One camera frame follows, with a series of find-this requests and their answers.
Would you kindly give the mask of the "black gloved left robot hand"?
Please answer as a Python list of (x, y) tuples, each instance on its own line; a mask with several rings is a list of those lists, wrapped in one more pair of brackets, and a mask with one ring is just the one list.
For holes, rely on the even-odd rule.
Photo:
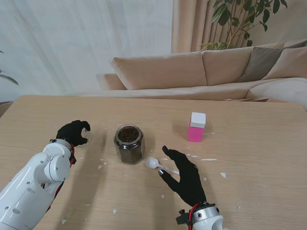
[(88, 143), (88, 139), (82, 136), (82, 131), (91, 131), (87, 121), (75, 120), (61, 127), (56, 135), (56, 139), (63, 139), (74, 147)]

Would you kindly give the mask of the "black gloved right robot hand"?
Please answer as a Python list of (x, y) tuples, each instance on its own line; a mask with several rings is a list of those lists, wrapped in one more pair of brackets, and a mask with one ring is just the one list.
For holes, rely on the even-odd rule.
[(195, 204), (207, 202), (197, 166), (190, 162), (184, 153), (174, 149), (168, 149), (166, 146), (162, 147), (162, 151), (175, 162), (179, 170), (179, 181), (175, 180), (165, 170), (158, 171), (160, 177), (169, 188), (176, 192), (180, 198), (191, 207)]

